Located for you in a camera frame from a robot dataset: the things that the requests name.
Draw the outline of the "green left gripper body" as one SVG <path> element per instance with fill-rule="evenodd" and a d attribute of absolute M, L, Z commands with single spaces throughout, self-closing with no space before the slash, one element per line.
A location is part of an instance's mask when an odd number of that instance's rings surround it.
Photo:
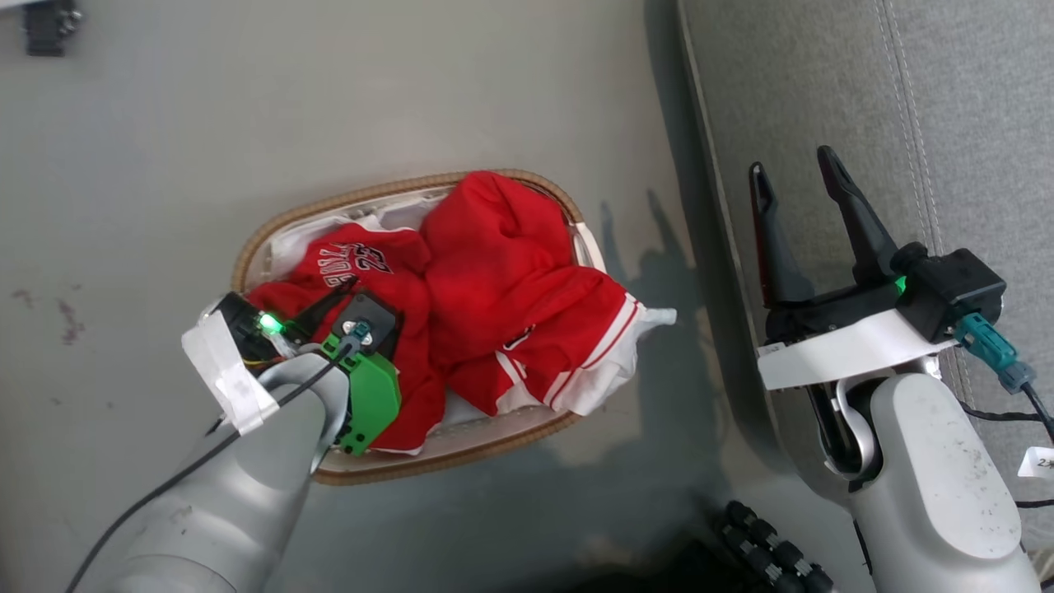
<path fill-rule="evenodd" d="M 331 334 L 321 344 L 326 356 L 347 374 L 345 424 L 333 443 L 350 455 L 364 455 L 399 416 L 398 369 L 379 353 L 365 354 L 364 345 Z"/>

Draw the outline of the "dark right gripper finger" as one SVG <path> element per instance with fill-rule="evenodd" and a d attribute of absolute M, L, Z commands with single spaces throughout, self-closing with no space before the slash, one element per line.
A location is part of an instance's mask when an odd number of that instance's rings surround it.
<path fill-rule="evenodd" d="M 839 207 L 853 251 L 851 266 L 858 286 L 891 282 L 891 260 L 897 248 L 862 190 L 851 177 L 838 154 L 828 145 L 816 151 L 818 165 L 829 199 Z"/>
<path fill-rule="evenodd" d="M 778 199 L 761 162 L 749 167 L 750 206 L 764 307 L 783 307 L 816 297 L 814 285 L 795 260 L 780 225 Z"/>

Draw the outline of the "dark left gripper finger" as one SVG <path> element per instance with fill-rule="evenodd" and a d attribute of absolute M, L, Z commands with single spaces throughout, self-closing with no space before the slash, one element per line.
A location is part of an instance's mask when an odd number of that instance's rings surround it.
<path fill-rule="evenodd" d="M 324 327 L 324 320 L 330 312 L 339 307 L 353 293 L 353 288 L 357 284 L 357 277 L 349 277 L 341 280 L 338 285 L 330 292 L 324 294 L 318 300 L 306 307 L 300 314 L 293 316 L 285 322 L 286 338 L 313 338 L 317 330 Z"/>

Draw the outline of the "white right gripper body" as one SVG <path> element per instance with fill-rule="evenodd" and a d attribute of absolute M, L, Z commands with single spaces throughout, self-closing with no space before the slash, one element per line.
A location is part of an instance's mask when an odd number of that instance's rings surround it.
<path fill-rule="evenodd" d="M 900 286 L 848 286 L 808 301 L 778 303 L 765 322 L 757 364 L 765 390 L 821 386 L 940 353 L 896 311 Z"/>

